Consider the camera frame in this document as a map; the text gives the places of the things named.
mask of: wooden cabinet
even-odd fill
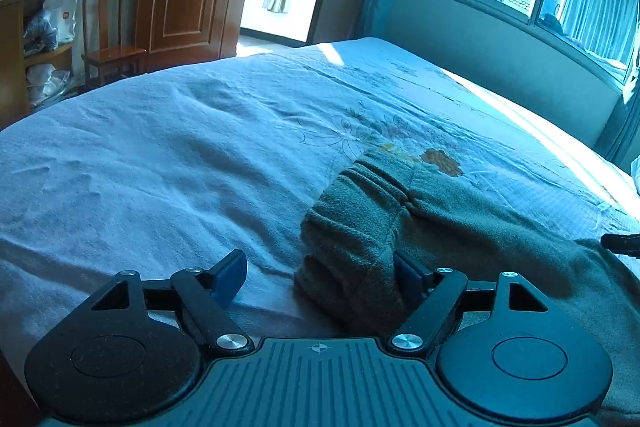
[[[72,70],[72,42],[56,50],[24,57],[22,36],[44,0],[0,0],[0,129],[30,113],[26,70],[34,64],[53,64]]]

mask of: window sill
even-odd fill
[[[572,45],[565,42],[558,36],[548,30],[529,24],[529,18],[522,12],[507,6],[497,0],[454,0],[459,3],[470,6],[480,10],[487,15],[491,15],[500,19],[507,24],[515,26],[523,32],[537,38],[544,42],[548,46],[552,47],[556,51],[560,52],[565,57],[574,61],[585,70],[589,71],[593,76],[597,77],[607,87],[612,89],[616,93],[620,93],[623,88],[623,84],[609,71],[605,70],[599,64],[591,60],[586,54],[575,49]]]

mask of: crosshair marking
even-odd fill
[[[313,346],[311,346],[311,349],[313,349],[316,353],[323,353],[324,351],[329,349],[329,346],[327,346],[326,344],[314,344]]]

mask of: plastic bag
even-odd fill
[[[51,12],[41,10],[27,24],[24,32],[24,56],[52,52],[58,47],[58,30],[50,22]]]
[[[57,70],[52,64],[38,64],[27,70],[29,104],[36,107],[61,94],[69,83],[70,72]]]
[[[65,44],[76,36],[76,6],[78,0],[44,0],[42,8],[51,12],[49,21],[58,29],[58,42]]]

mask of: circular pad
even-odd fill
[[[103,335],[80,343],[71,362],[88,377],[113,378],[135,371],[145,355],[145,346],[130,337]]]
[[[545,380],[566,366],[566,355],[556,344],[535,337],[519,337],[494,347],[494,363],[507,375],[523,380]]]

